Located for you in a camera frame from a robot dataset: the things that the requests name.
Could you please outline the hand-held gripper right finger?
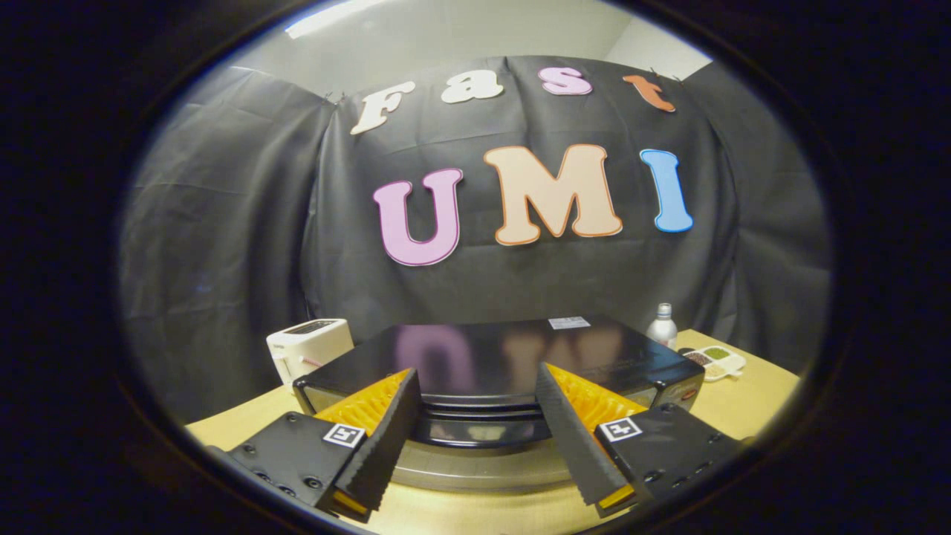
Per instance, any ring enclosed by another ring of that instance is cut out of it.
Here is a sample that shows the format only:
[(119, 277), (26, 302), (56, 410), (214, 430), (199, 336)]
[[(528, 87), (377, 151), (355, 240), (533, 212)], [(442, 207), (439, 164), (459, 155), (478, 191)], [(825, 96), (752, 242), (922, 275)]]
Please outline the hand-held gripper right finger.
[(678, 404), (649, 409), (550, 363), (538, 366), (534, 396), (582, 500), (602, 518), (675, 502), (744, 451)]

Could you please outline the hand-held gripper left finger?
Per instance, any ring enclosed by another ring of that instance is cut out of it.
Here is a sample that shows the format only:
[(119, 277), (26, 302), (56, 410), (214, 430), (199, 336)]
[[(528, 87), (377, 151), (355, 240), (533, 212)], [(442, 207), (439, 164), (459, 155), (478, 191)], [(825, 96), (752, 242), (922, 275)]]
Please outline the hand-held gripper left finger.
[(408, 368), (315, 415), (283, 413), (238, 446), (210, 452), (274, 495), (364, 524), (380, 508), (419, 406), (418, 373)]

